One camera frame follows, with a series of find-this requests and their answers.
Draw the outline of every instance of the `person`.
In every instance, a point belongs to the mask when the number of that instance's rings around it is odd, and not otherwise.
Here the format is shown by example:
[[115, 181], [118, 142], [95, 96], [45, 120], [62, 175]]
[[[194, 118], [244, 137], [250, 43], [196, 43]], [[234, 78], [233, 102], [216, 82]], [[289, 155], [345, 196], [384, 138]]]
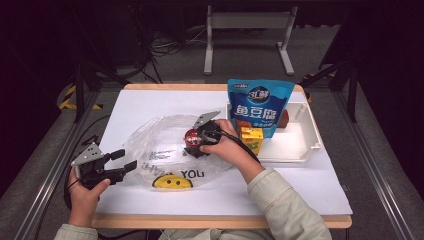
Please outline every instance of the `person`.
[[[215, 120], [225, 132], [237, 136], [230, 121]], [[274, 169], [264, 168], [234, 141], [223, 136], [216, 145], [203, 145], [200, 150], [215, 154], [235, 166], [243, 176], [249, 196], [263, 211], [269, 229], [258, 230], [165, 230], [160, 240], [169, 239], [331, 239], [322, 217], [302, 199], [290, 184]], [[76, 180], [71, 171], [70, 183]], [[97, 239], [97, 231], [91, 228], [97, 201], [110, 181], [100, 182], [91, 191], [77, 183], [70, 187], [72, 210], [67, 224], [58, 230], [55, 239]]]

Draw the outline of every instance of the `person's left hand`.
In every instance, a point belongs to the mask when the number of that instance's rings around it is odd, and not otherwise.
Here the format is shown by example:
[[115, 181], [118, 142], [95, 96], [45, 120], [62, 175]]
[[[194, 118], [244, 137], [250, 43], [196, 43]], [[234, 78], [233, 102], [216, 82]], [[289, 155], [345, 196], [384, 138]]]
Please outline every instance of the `person's left hand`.
[[[77, 181], [75, 168], [69, 174], [69, 184]], [[92, 190], [85, 188], [80, 182], [73, 184], [68, 190], [71, 195], [72, 210], [68, 224], [77, 227], [91, 228], [91, 222], [96, 212], [100, 194], [110, 185], [110, 180], [105, 179], [98, 183]]]

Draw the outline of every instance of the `metal rod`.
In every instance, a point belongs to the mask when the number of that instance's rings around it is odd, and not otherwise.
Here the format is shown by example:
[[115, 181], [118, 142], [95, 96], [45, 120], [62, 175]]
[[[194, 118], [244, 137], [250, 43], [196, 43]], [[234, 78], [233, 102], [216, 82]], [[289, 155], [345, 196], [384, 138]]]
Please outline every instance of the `metal rod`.
[[385, 208], [387, 215], [392, 222], [393, 228], [395, 229], [399, 239], [405, 240], [415, 240], [415, 236], [411, 232], [408, 224], [406, 223], [399, 207], [396, 202], [395, 196], [390, 188], [390, 185], [384, 178], [383, 174], [380, 172], [376, 161], [374, 160], [371, 151], [369, 150], [366, 141], [361, 133], [359, 127], [350, 120], [349, 113], [346, 111], [346, 100], [344, 99], [342, 93], [333, 92], [333, 97], [340, 109], [340, 112], [343, 114], [346, 123], [349, 126], [349, 130], [354, 137], [357, 146], [362, 155], [362, 160], [365, 166], [365, 169], [368, 172], [368, 175], [371, 178], [371, 181], [374, 184], [376, 192], [380, 197], [380, 200]]
[[[88, 94], [88, 100], [85, 109], [90, 109], [90, 107], [95, 103], [97, 96], [97, 92], [91, 92]], [[47, 207], [49, 199], [53, 195], [55, 186], [60, 181], [61, 173], [68, 166], [67, 160], [69, 156], [73, 154], [72, 148], [75, 144], [77, 144], [76, 141], [78, 140], [79, 134], [81, 133], [81, 129], [87, 119], [88, 114], [89, 111], [84, 112], [80, 121], [78, 123], [74, 123], [74, 126], [71, 128], [65, 144], [63, 145], [58, 157], [53, 163], [53, 166], [50, 169], [50, 172], [48, 173], [44, 183], [41, 185], [40, 190], [14, 239], [30, 239], [31, 234], [37, 227], [39, 221], [42, 220], [43, 211]]]

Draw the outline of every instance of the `person's right hand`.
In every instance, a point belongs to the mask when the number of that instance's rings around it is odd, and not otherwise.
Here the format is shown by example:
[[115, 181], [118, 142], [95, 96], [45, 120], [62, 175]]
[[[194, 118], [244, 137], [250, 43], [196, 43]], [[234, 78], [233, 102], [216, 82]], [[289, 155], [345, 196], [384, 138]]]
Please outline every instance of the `person's right hand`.
[[[233, 124], [229, 120], [219, 119], [215, 120], [215, 123], [221, 130], [237, 137]], [[246, 183], [249, 183], [257, 174], [265, 169], [260, 163], [253, 159], [249, 153], [237, 145], [237, 143], [225, 136], [222, 136], [221, 140], [216, 145], [200, 146], [200, 151], [215, 154], [222, 160], [237, 167]]]

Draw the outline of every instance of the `gray sleeve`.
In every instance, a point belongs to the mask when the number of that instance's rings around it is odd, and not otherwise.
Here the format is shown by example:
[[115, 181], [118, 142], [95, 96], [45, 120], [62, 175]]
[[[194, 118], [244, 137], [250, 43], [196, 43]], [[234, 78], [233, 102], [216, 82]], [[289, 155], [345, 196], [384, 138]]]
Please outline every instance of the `gray sleeve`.
[[97, 240], [97, 230], [93, 228], [75, 227], [62, 224], [56, 233], [55, 240]]
[[322, 217], [275, 170], [266, 169], [248, 185], [275, 239], [331, 239]]

